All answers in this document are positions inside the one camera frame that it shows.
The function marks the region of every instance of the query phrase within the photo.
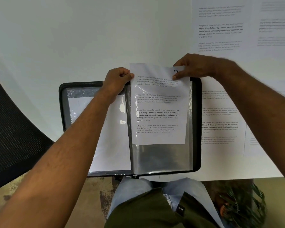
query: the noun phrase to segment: mesh backrest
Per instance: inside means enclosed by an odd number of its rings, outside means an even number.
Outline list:
[[[0,187],[30,170],[52,144],[0,85]]]

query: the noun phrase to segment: jeans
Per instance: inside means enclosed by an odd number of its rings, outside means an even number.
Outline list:
[[[143,178],[132,179],[129,177],[124,177],[115,191],[107,218],[110,216],[114,208],[119,204],[152,189],[153,186],[149,180]],[[200,181],[190,178],[183,178],[176,181],[163,183],[162,189],[164,196],[166,197],[173,211],[176,210],[183,193],[186,192],[204,206],[204,208],[209,212],[220,227],[230,227],[224,220],[220,219],[205,186]]]

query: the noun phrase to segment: binder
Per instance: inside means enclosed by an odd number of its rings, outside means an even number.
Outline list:
[[[80,104],[83,99],[87,99],[87,101],[89,101],[101,87],[102,81],[63,83],[60,85],[59,102],[64,131],[66,131],[75,120],[74,115],[78,115],[77,112],[70,109],[71,100],[78,100],[78,104]],[[118,155],[114,156],[114,150],[107,150],[106,152],[111,152],[112,156],[107,160],[106,157],[102,157],[102,159],[100,159],[100,163],[98,163],[101,168],[98,168],[97,166],[94,167],[93,171],[88,173],[88,177],[130,176],[133,178],[139,178],[140,176],[146,175],[176,174],[198,171],[201,167],[201,80],[199,78],[190,78],[190,99],[187,116],[186,144],[184,145],[132,144],[130,93],[131,85],[130,82],[128,82],[122,92],[118,95],[118,99],[122,99],[122,101],[125,100],[125,126],[127,127],[127,136],[129,140],[127,141],[126,139],[126,141],[121,141],[121,144],[124,147],[125,142],[129,145],[129,151],[122,151],[126,152],[127,158],[123,158]],[[117,133],[118,131],[110,131],[111,135],[103,134],[101,136],[104,141],[107,140],[110,142],[110,136],[112,136],[112,134],[114,136],[115,132]],[[109,167],[110,163],[115,164],[118,163],[118,161],[124,161],[125,159],[130,161],[127,165],[127,169],[120,169],[120,167],[118,167],[118,170],[112,170],[114,167]]]

